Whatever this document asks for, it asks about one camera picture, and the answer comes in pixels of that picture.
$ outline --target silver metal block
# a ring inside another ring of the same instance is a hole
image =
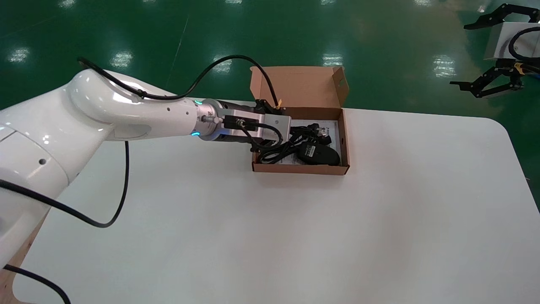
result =
[[[501,58],[515,59],[508,52],[508,44],[517,32],[540,27],[538,23],[526,22],[503,22],[492,27],[488,40],[488,46],[485,50],[485,60],[496,60]],[[515,43],[514,49],[520,55],[527,57],[540,56],[540,32],[530,32],[521,36]]]
[[[279,132],[281,133],[281,136],[283,136],[283,142],[286,142],[289,140],[289,132],[291,130],[291,117],[290,116],[265,114],[263,123],[271,125],[275,127],[277,130],[279,130]],[[273,141],[278,140],[277,134],[274,131],[269,130],[269,129],[263,129],[262,138],[266,140],[273,140]]]

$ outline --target black charger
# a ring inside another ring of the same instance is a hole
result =
[[[306,164],[337,166],[340,160],[336,150],[316,142],[303,142],[296,156]]]

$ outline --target green floor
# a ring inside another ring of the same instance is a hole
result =
[[[540,80],[478,100],[472,81],[489,29],[464,31],[491,0],[4,0],[0,95],[5,108],[79,71],[77,56],[181,93],[214,59],[262,65],[343,64],[349,108],[488,117],[503,124],[540,202]],[[538,1],[514,4],[540,8]],[[510,18],[527,21],[526,18]],[[193,95],[250,100],[249,64],[225,63]]]

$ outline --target white tabletop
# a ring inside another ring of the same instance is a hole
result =
[[[346,176],[254,173],[246,144],[132,142],[117,223],[53,210],[22,267],[81,304],[538,302],[540,216],[502,126],[345,113]],[[103,144],[59,200],[109,220],[123,155]],[[14,292],[60,302],[20,275]]]

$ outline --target paper manual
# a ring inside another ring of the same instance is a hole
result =
[[[336,120],[291,120],[291,127],[299,127],[301,125],[308,126],[312,123],[318,123],[320,128],[326,129],[326,133],[330,135],[332,143],[328,146],[337,151],[337,154],[341,158],[341,149],[336,148],[337,138],[339,137],[338,121]],[[277,164],[306,164],[296,157],[296,154],[289,155]]]

